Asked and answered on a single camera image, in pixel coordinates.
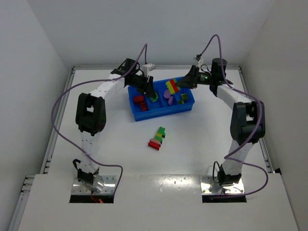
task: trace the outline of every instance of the white table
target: white table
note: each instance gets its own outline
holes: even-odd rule
[[[77,70],[73,85],[107,77],[109,72]],[[151,74],[161,80],[187,72],[154,70]],[[227,70],[227,78],[243,89],[238,70]],[[69,94],[60,131],[78,144],[78,95],[98,85],[83,85]],[[59,137],[48,174],[35,177],[19,230],[297,230],[279,174],[270,174],[268,186],[247,196],[247,203],[202,203],[198,176],[211,174],[214,161],[223,162],[231,144],[231,110],[208,86],[198,86],[192,93],[192,111],[139,122],[134,121],[127,88],[107,103],[107,124],[97,160],[124,168],[114,204],[69,203],[76,174],[72,160],[81,153]],[[166,138],[156,151],[147,143],[160,126],[166,128]],[[258,144],[247,162],[265,168]],[[118,176],[119,169],[105,167],[101,173]],[[256,168],[244,166],[243,181],[246,192],[250,192],[264,183],[265,176]]]

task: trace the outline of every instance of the building block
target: building block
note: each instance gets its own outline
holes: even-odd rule
[[[162,145],[161,141],[158,141],[156,139],[150,139],[150,141],[159,144],[159,146]]]
[[[170,94],[171,95],[175,94],[175,91],[173,90],[173,87],[172,87],[170,81],[166,82],[166,85],[167,85],[167,88],[168,88]]]
[[[168,99],[168,104],[171,106],[173,102],[173,96],[170,96],[170,98]]]
[[[174,83],[176,83],[176,82],[177,82],[177,80],[176,80],[175,78],[173,78],[173,81],[174,81]],[[176,87],[178,88],[178,90],[179,90],[179,91],[181,90],[181,88],[180,88],[180,87],[178,87],[177,85],[176,85]]]
[[[150,97],[151,102],[156,102],[158,100],[157,92],[155,92],[155,94],[156,94],[155,98]]]
[[[164,91],[164,98],[169,99],[170,96],[171,96],[170,91],[169,91],[169,90],[165,90],[165,91]]]
[[[137,95],[133,98],[133,101],[135,104],[140,104],[144,101],[144,96],[143,95]]]
[[[145,103],[145,102],[140,103],[140,107],[141,107],[141,110],[142,110],[143,112],[145,112],[145,111],[148,110],[148,107],[146,106],[146,103]]]
[[[163,137],[163,138],[166,136],[166,134],[165,134],[165,128],[163,128],[163,127],[159,127],[157,133],[162,134],[162,137]]]
[[[187,94],[181,94],[181,98],[182,100],[187,100],[188,99]]]
[[[158,140],[158,141],[161,141],[161,143],[163,143],[163,139],[159,136],[155,136],[154,139]]]
[[[158,143],[154,143],[154,142],[152,142],[152,141],[150,141],[150,142],[148,143],[148,145],[149,145],[151,148],[155,148],[156,150],[159,150],[159,148],[160,148],[160,146],[159,146]]]
[[[179,90],[178,86],[175,85],[176,82],[174,81],[174,79],[170,80],[170,83],[171,83],[171,86],[172,86],[173,90],[175,91],[175,93],[178,93],[180,90]]]

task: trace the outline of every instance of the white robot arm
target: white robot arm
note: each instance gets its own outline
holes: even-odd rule
[[[223,60],[223,70],[226,69],[227,61]],[[223,100],[232,110],[230,132],[232,144],[229,153],[233,152],[251,134],[257,124],[258,104],[246,96],[226,87],[223,79],[220,59],[213,59],[210,72],[202,71],[199,66],[193,65],[189,73],[177,83],[178,87],[194,89],[197,84],[209,85],[213,94]],[[242,176],[242,166],[248,152],[258,140],[265,135],[264,104],[262,106],[262,119],[252,139],[231,157],[226,159],[219,168],[219,185],[231,185],[238,183]]]
[[[135,60],[126,59],[121,66],[110,73],[103,84],[90,93],[80,94],[78,98],[76,123],[81,134],[81,147],[93,159],[96,159],[100,133],[106,124],[105,104],[126,85],[136,87],[140,93],[148,97],[156,96],[153,77],[149,75],[149,72],[155,68],[153,64],[146,64],[141,69],[135,65],[126,77],[120,78],[131,69],[134,63]],[[83,155],[80,160],[75,159],[73,164],[77,170],[78,179],[91,185],[95,175],[98,174],[99,166],[86,155]]]

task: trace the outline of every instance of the red wire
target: red wire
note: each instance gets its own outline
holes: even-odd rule
[[[93,200],[93,201],[95,201],[95,203],[97,203],[97,200],[93,197],[93,194],[91,193],[91,199]]]

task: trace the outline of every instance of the blue tray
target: blue tray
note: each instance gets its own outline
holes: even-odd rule
[[[159,116],[165,116],[169,114],[190,111],[194,104],[194,98],[192,91],[187,88],[181,88],[181,91],[174,94],[172,105],[168,105],[168,100],[164,98],[164,92],[167,90],[166,82],[171,79],[164,79],[160,81],[153,82],[153,87],[158,95],[158,100],[156,102],[151,102],[150,98],[145,97],[145,103],[148,107],[148,111],[143,112],[140,105],[133,102],[133,98],[137,95],[141,95],[137,92],[137,89],[129,86],[128,95],[131,110],[134,114],[135,121],[150,119]],[[181,94],[186,94],[188,99],[184,101],[184,104],[178,104],[181,101]]]

